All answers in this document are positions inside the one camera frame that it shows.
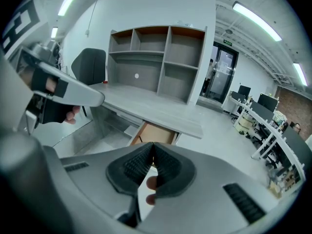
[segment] chair backrest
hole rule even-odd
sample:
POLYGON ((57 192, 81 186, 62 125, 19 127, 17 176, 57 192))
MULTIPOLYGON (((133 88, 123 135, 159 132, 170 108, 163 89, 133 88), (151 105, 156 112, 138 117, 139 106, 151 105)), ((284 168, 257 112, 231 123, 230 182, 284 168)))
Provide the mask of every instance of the chair backrest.
POLYGON ((85 48, 72 63, 76 79, 86 85, 105 81, 106 53, 102 49, 85 48))

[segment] white wall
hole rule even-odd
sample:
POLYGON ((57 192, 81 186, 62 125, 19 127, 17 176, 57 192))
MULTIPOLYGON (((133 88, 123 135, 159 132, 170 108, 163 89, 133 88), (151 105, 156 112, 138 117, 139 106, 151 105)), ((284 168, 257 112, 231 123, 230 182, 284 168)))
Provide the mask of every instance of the white wall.
POLYGON ((107 53, 111 30, 124 30, 146 25, 170 25, 178 20, 192 23, 194 28, 208 27, 204 55, 191 102, 196 103, 207 73, 215 35, 215 0, 98 0, 87 38, 93 5, 77 20, 63 42, 64 65, 68 67, 87 47, 107 53))
MULTIPOLYGON (((277 85, 274 80, 267 75, 267 73, 252 60, 247 59, 242 54, 238 55, 235 74, 229 89, 230 91, 238 92, 239 86, 250 87, 250 96, 253 96, 255 101, 258 101, 260 93, 275 95, 277 85)), ((230 111, 233 108, 233 104, 230 102, 223 104, 223 110, 230 111)))

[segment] floor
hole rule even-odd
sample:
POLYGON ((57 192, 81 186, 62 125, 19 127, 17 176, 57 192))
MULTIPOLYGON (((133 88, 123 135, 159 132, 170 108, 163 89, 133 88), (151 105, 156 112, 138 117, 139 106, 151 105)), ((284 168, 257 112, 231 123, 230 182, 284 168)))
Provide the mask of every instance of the floor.
POLYGON ((222 103, 216 100, 205 98, 204 96, 199 96, 196 104, 205 108, 215 110, 220 113, 223 112, 222 103))
POLYGON ((182 135, 177 145, 223 159, 267 186, 269 181, 265 164, 251 158, 256 149, 249 139, 233 127, 232 117, 198 105, 196 110, 200 115, 204 138, 182 135))

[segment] finger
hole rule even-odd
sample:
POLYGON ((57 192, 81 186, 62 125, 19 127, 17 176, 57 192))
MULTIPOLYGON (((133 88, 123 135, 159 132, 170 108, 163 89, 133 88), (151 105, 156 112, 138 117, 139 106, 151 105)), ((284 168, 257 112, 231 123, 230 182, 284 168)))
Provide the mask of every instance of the finger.
POLYGON ((80 111, 80 106, 73 106, 73 112, 74 114, 78 114, 80 111))
POLYGON ((66 114, 66 119, 67 120, 71 120, 74 117, 75 117, 75 114, 73 112, 71 112, 71 111, 66 114))
POLYGON ((47 79, 47 83, 45 84, 45 88, 50 92, 54 93, 57 83, 53 81, 51 78, 47 79))
POLYGON ((146 185, 149 189, 156 190, 157 176, 151 176, 147 179, 146 185))
POLYGON ((65 122, 69 123, 69 124, 75 124, 76 123, 76 120, 75 119, 66 119, 65 122))
POLYGON ((156 194, 151 194, 146 197, 146 203, 149 205, 155 205, 155 196, 156 194))

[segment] office chair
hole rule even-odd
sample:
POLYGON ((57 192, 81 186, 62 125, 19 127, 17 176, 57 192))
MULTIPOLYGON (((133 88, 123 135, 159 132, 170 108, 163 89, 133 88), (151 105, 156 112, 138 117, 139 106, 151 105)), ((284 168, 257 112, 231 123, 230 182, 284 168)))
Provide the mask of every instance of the office chair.
POLYGON ((253 144, 258 143, 260 145, 262 145, 262 141, 264 139, 266 139, 270 133, 268 133, 268 131, 265 129, 265 126, 262 124, 259 124, 259 129, 255 129, 256 133, 260 135, 261 139, 258 139, 256 136, 253 136, 252 138, 252 142, 253 144))
POLYGON ((85 48, 72 63, 72 71, 77 80, 86 85, 105 81, 106 52, 102 49, 85 48))

